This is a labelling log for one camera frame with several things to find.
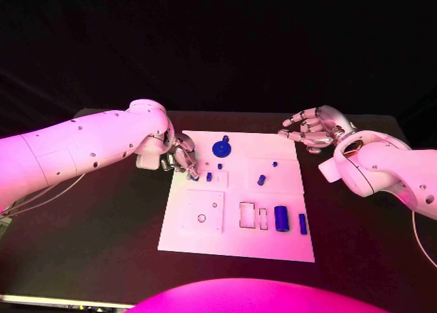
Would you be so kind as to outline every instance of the white board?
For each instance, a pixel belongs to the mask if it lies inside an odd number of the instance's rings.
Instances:
[[[314,262],[308,225],[307,235],[300,232],[298,214],[307,216],[307,212],[294,142],[275,134],[184,133],[196,145],[200,179],[191,181],[186,173],[174,173],[158,250]],[[217,158],[212,146],[223,135],[232,152]],[[259,175],[265,176],[262,186]],[[240,202],[253,203],[255,228],[240,227]],[[287,207],[287,232],[275,228],[278,205]]]

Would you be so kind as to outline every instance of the blue object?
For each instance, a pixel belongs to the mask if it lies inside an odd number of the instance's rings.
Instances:
[[[274,207],[274,218],[277,220],[277,231],[290,231],[287,207],[279,205]]]
[[[229,137],[223,136],[222,141],[216,142],[212,147],[213,154],[219,158],[225,158],[230,154],[232,147],[229,145]]]
[[[300,214],[301,235],[307,235],[305,215]]]
[[[259,177],[258,177],[258,185],[259,186],[262,186],[262,184],[265,183],[265,176],[264,175],[261,175]]]

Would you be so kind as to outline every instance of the wire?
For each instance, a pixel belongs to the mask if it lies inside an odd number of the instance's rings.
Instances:
[[[25,211],[30,211],[31,209],[40,207],[41,205],[44,205],[46,203],[49,203],[50,201],[53,201],[62,194],[64,194],[64,193],[67,192],[67,190],[75,186],[75,184],[79,182],[79,180],[83,178],[83,176],[85,176],[85,174],[83,174],[83,175],[79,177],[79,179],[72,183],[72,185],[70,185],[54,197],[51,197],[47,201],[44,201],[44,202],[40,203],[40,204],[36,204],[33,207],[28,207],[27,209],[23,209],[21,211],[18,211],[18,212],[15,212],[15,213],[12,213],[12,214],[8,214],[8,215],[0,217],[0,220],[2,220],[4,218],[11,217],[11,216],[14,216],[14,215],[17,215],[17,214],[25,212]]]
[[[431,262],[431,264],[434,265],[434,267],[437,268],[437,264],[435,264],[435,262],[432,261],[431,257],[428,256],[428,254],[427,254],[427,252],[425,252],[425,249],[422,248],[422,243],[419,242],[419,238],[418,238],[418,235],[417,235],[415,211],[412,211],[412,228],[414,228],[415,240],[417,240],[417,243],[418,243],[419,248],[422,249],[422,254],[425,255],[425,257],[427,257],[427,259],[430,260],[430,262]]]
[[[8,207],[5,210],[1,211],[1,214],[4,214],[5,212],[14,210],[15,208],[21,207],[23,205],[25,205],[28,202],[31,202],[34,199],[37,199],[43,194],[46,194],[53,187],[56,186],[50,186],[49,188],[46,188],[46,190],[43,190],[34,197],[31,197],[28,200],[25,200],[23,203],[20,203],[18,205],[15,205],[14,207]]]

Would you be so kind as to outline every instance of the robotic hand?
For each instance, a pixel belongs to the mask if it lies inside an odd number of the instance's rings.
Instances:
[[[314,154],[336,146],[333,158],[318,165],[327,181],[341,178],[362,197],[389,192],[411,210],[437,220],[437,150],[411,150],[392,136],[359,131],[330,106],[301,111],[282,125],[300,121],[301,132],[281,129],[279,136],[303,142]]]
[[[131,102],[126,111],[106,111],[36,132],[0,139],[0,212],[27,194],[138,155],[135,165],[158,169],[160,155],[194,179],[194,143],[174,135],[164,107],[151,100]]]

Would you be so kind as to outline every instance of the dark table surface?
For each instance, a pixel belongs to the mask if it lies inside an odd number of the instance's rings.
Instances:
[[[177,132],[262,133],[275,133],[288,117],[168,116]],[[392,117],[349,118],[360,129],[405,140]],[[138,303],[183,284],[246,277],[318,287],[393,312],[437,312],[437,270],[417,246],[411,211],[385,192],[362,198],[341,180],[327,183],[317,166],[331,151],[310,155],[297,146],[315,263],[158,251],[173,174],[137,169],[131,156],[86,174],[62,197],[14,218],[0,241],[0,294]],[[437,260],[437,222],[418,216],[417,228]]]

